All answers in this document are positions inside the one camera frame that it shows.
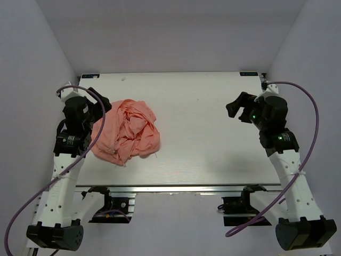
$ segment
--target purple cable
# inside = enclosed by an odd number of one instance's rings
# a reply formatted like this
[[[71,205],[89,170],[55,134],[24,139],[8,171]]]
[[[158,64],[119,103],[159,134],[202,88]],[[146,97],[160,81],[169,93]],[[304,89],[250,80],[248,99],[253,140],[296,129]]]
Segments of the purple cable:
[[[94,217],[96,217],[98,215],[103,215],[103,214],[108,214],[108,213],[115,213],[115,212],[118,212],[119,214],[122,214],[124,216],[124,218],[126,218],[128,220],[128,222],[130,222],[129,217],[124,212],[122,212],[120,210],[107,210],[107,211],[104,211],[104,212],[99,212],[99,213],[96,213],[94,215]]]
[[[96,136],[96,138],[94,139],[94,141],[89,145],[89,147],[83,152],[83,154],[80,155],[79,158],[77,158],[72,164],[70,164],[67,168],[65,168],[64,171],[62,171],[60,173],[60,175],[65,175],[68,171],[70,171],[70,169],[72,169],[76,164],[78,164],[78,162],[80,160],[82,160],[85,155],[91,150],[91,148],[95,145],[95,143],[98,141],[103,127],[104,127],[104,123],[105,123],[105,108],[104,105],[101,101],[101,99],[92,91],[84,88],[84,87],[80,87],[80,86],[75,86],[75,85],[67,85],[64,86],[62,88],[59,88],[57,90],[57,93],[60,93],[62,90],[67,89],[67,88],[77,88],[77,89],[81,89],[83,91],[86,91],[88,94],[90,94],[97,102],[99,102],[99,104],[102,107],[102,112],[103,112],[103,121],[100,127],[100,130]],[[6,228],[6,232],[5,232],[5,239],[4,239],[4,244],[5,244],[5,251],[7,253],[8,256],[13,256],[13,254],[11,253],[10,247],[9,247],[9,234],[10,234],[10,230],[11,227],[14,223],[14,221],[16,220],[16,218],[19,216],[19,214],[27,207],[27,205],[29,205],[35,198],[37,198],[42,192],[44,192],[45,190],[47,190],[52,184],[56,183],[59,180],[59,178],[54,178],[53,180],[51,180],[48,184],[46,184],[41,190],[39,190],[33,197],[31,197],[30,199],[28,199],[28,201],[26,203],[24,203],[24,205],[22,207],[19,208],[19,210],[15,213],[15,215],[12,217],[12,219],[10,220],[9,225]]]
[[[319,117],[319,110],[318,110],[318,106],[314,100],[314,98],[310,95],[310,93],[307,92],[307,90],[305,90],[303,87],[299,86],[298,84],[295,83],[291,83],[291,82],[283,82],[283,81],[278,81],[278,82],[267,82],[268,85],[270,84],[288,84],[288,85],[292,85],[296,88],[299,88],[301,91],[303,91],[308,97],[309,99],[312,101],[314,109],[315,109],[315,118],[316,118],[316,122],[315,122],[315,133],[314,133],[314,138],[313,141],[311,143],[311,146],[309,148],[309,151],[307,153],[307,156],[305,157],[305,159],[303,160],[301,166],[298,168],[299,171],[301,171],[303,169],[303,167],[305,166],[305,164],[307,163],[307,161],[310,158],[310,155],[314,149],[317,137],[318,137],[318,132],[319,132],[319,124],[320,124],[320,117]],[[229,230],[225,236],[226,237],[231,237],[234,236],[235,234],[241,232],[243,229],[245,229],[246,227],[257,223],[258,220],[260,218],[263,217],[264,213],[266,213],[271,207],[273,207],[281,198],[282,196],[285,195],[285,193],[288,191],[288,189],[294,184],[294,182],[296,181],[297,177],[299,176],[298,173],[296,173],[293,177],[293,179],[289,182],[289,184],[282,190],[282,192],[264,209],[262,210],[257,216],[255,216],[254,218],[252,218],[252,220],[248,221],[247,223],[244,223],[242,225],[236,226],[234,228],[232,228],[231,230]]]

